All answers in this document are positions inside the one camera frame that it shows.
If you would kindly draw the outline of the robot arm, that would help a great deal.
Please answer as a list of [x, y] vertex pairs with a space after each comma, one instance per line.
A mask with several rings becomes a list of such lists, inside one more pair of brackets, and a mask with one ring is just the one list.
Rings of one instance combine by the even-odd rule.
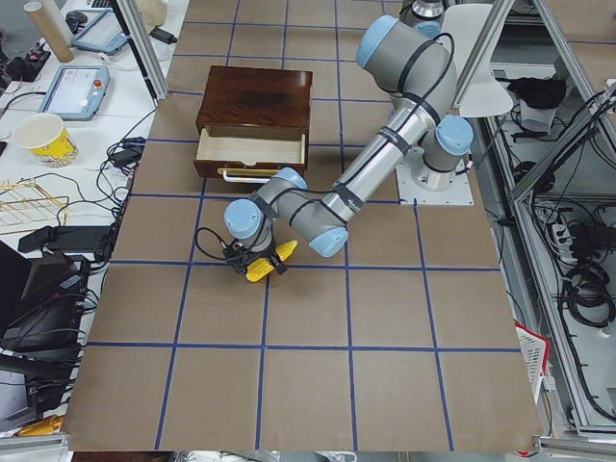
[[335, 255], [347, 242], [347, 224], [426, 134], [437, 134], [449, 115], [456, 91], [453, 34], [428, 38], [398, 19], [383, 15], [365, 32], [356, 61], [389, 93], [394, 112], [350, 167], [323, 192], [308, 188], [291, 167], [275, 173], [250, 197], [225, 209], [233, 237], [223, 258], [252, 281], [285, 271], [285, 257], [271, 227], [286, 222], [320, 256]]

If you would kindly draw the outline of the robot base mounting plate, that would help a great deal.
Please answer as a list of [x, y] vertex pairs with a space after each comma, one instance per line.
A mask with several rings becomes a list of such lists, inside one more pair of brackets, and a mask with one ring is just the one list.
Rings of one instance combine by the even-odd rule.
[[459, 161], [451, 172], [428, 169], [423, 158], [406, 157], [395, 170], [401, 205], [473, 206], [474, 199], [467, 172]]

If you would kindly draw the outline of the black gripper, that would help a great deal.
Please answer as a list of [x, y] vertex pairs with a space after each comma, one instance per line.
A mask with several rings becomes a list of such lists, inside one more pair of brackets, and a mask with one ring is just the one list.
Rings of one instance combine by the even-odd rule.
[[269, 262], [278, 274], [283, 274], [287, 266], [278, 254], [273, 254], [276, 249], [276, 241], [270, 243], [261, 250], [254, 250], [234, 239], [230, 244], [222, 243], [224, 261], [230, 264], [233, 271], [239, 275], [246, 275], [248, 266], [261, 257], [269, 257]]

